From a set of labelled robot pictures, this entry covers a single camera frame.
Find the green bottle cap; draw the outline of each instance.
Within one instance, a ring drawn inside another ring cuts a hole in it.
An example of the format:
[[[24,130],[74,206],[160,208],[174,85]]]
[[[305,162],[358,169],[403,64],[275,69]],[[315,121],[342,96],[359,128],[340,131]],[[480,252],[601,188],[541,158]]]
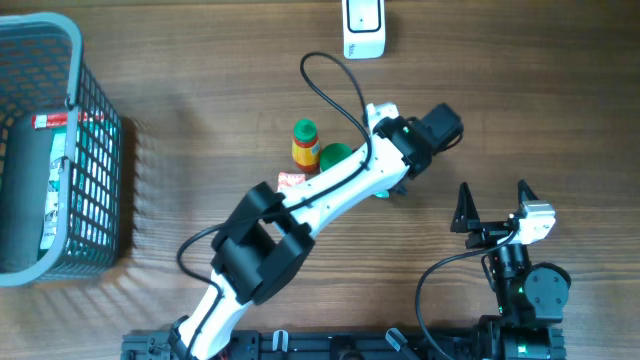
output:
[[[293,136],[300,142],[310,142],[318,135],[316,124],[309,119],[302,119],[296,123],[293,128]]]
[[[346,159],[353,151],[348,145],[335,143],[327,145],[320,153],[320,170],[327,171],[333,165]]]

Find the perforated basket side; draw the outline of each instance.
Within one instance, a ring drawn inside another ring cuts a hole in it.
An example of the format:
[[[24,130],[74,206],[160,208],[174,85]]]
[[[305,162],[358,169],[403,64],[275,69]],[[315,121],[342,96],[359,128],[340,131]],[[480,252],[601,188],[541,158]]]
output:
[[[84,62],[77,100],[79,116],[68,124],[71,130],[75,122],[76,137],[66,241],[45,281],[96,275],[111,266],[118,253],[122,124]]]

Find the yellow label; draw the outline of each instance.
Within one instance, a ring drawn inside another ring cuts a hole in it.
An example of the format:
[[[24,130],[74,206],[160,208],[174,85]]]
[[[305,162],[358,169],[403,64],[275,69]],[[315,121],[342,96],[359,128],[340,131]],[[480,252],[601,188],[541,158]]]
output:
[[[303,148],[293,141],[291,147],[291,153],[293,154],[293,160],[303,166],[316,165],[320,161],[320,142],[316,142],[310,148]]]

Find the wood grain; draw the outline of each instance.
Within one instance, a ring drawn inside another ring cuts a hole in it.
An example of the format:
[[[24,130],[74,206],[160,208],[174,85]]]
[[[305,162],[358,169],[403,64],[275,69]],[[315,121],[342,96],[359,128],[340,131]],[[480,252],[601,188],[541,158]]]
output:
[[[449,233],[459,183],[481,216],[516,207],[525,178],[558,223],[532,247],[573,286],[562,325],[572,359],[640,351],[640,11],[637,3],[393,2],[388,48],[350,62],[368,102],[405,116],[440,102],[463,118],[460,146],[434,159],[408,197],[368,199],[318,238],[299,275],[242,329],[416,325],[415,284],[464,250]],[[132,248],[93,281],[0,290],[0,358],[113,359],[121,336],[190,313],[205,287],[181,275],[179,244],[226,219],[241,196],[294,171],[290,133],[313,119],[324,144],[357,131],[308,89],[299,59],[340,54],[340,4],[64,8],[107,95],[132,119],[135,169],[124,211]],[[323,61],[309,74],[352,111],[348,80]],[[208,273],[203,242],[188,258]],[[423,294],[429,323],[497,312],[479,259],[451,264]]]

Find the bottle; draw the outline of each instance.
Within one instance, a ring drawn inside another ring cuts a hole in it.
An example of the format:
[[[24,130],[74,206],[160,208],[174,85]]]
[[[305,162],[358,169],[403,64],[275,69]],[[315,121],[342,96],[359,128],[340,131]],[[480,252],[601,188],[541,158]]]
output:
[[[305,173],[314,173],[320,163],[318,129],[309,119],[298,121],[293,128],[291,154],[296,165]]]

